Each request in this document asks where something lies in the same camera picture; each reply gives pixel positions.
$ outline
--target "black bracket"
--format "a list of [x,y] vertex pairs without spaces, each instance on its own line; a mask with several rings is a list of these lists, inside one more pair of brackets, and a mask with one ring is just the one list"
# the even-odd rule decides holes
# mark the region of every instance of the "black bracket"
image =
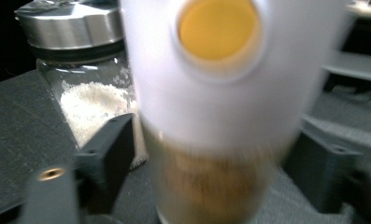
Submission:
[[339,213],[343,203],[355,210],[353,224],[371,224],[371,164],[349,142],[306,122],[284,170],[320,213]]
[[74,165],[36,172],[19,223],[79,224],[85,213],[110,214],[135,156],[132,118],[127,114],[109,120],[75,154]]

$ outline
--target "glass jar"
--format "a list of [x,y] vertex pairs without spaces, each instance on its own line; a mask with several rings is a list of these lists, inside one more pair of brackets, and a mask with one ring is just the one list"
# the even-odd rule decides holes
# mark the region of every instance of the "glass jar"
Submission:
[[88,62],[38,59],[36,67],[79,148],[108,119],[136,112],[134,85],[124,52]]
[[[81,149],[107,120],[136,113],[115,0],[38,0],[15,11],[53,104]],[[147,158],[134,118],[136,167]]]

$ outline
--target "dark background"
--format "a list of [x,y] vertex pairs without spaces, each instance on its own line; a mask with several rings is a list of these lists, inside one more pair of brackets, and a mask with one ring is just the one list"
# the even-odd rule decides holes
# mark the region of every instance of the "dark background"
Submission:
[[14,10],[32,0],[0,0],[0,81],[36,68]]

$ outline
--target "black surface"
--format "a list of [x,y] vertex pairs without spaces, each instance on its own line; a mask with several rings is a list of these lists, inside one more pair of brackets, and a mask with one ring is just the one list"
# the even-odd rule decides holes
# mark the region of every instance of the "black surface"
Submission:
[[350,176],[348,186],[346,200],[356,210],[355,219],[364,221],[355,223],[371,223],[371,163]]
[[[319,97],[306,117],[325,132],[349,139],[371,161],[371,101],[333,90]],[[36,72],[0,83],[0,210],[18,202],[34,170],[70,162],[75,147]],[[351,209],[323,215],[307,202],[284,173],[268,191],[255,224],[349,224]],[[87,223],[156,224],[148,163],[125,179],[112,216],[91,216]]]
[[358,18],[352,24],[342,50],[371,55],[371,19]]
[[14,10],[31,0],[0,0],[0,81],[36,68]]

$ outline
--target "brass insert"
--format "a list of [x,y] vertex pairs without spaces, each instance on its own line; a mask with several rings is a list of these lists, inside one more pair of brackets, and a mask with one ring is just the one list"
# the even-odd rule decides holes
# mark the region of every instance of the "brass insert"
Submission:
[[39,181],[46,181],[50,179],[54,179],[59,177],[60,175],[63,175],[65,173],[65,169],[63,168],[53,168],[49,169],[48,171],[43,172],[39,175],[38,180]]

